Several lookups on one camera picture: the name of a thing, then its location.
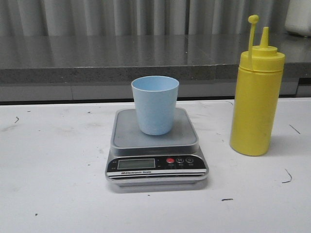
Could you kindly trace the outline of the light blue plastic cup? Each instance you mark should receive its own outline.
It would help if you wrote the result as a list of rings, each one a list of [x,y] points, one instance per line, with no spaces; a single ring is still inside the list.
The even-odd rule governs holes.
[[[140,130],[163,135],[173,127],[179,81],[167,76],[145,76],[131,83]]]

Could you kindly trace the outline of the yellow squeeze bottle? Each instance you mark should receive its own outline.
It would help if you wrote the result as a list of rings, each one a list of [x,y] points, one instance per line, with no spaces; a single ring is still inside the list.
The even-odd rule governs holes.
[[[268,27],[262,30],[260,44],[253,44],[258,21],[258,15],[248,18],[248,50],[240,57],[229,142],[233,150],[248,156],[269,149],[285,64],[285,54],[269,45]]]

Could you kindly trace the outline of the silver digital kitchen scale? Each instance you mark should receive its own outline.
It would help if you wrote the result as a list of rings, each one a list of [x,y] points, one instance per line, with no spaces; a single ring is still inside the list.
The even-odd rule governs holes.
[[[147,135],[135,109],[117,111],[106,164],[106,178],[118,186],[191,184],[204,180],[209,168],[195,128],[183,108],[164,135]]]

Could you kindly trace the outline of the grey stone counter shelf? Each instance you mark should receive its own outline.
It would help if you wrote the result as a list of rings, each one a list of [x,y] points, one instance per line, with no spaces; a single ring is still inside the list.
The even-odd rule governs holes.
[[[0,82],[118,83],[149,75],[233,80],[247,44],[246,34],[5,36]]]

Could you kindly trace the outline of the white container on counter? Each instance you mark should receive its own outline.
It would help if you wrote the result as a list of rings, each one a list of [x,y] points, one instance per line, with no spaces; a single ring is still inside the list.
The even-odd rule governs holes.
[[[290,34],[311,36],[311,0],[289,1],[285,30]]]

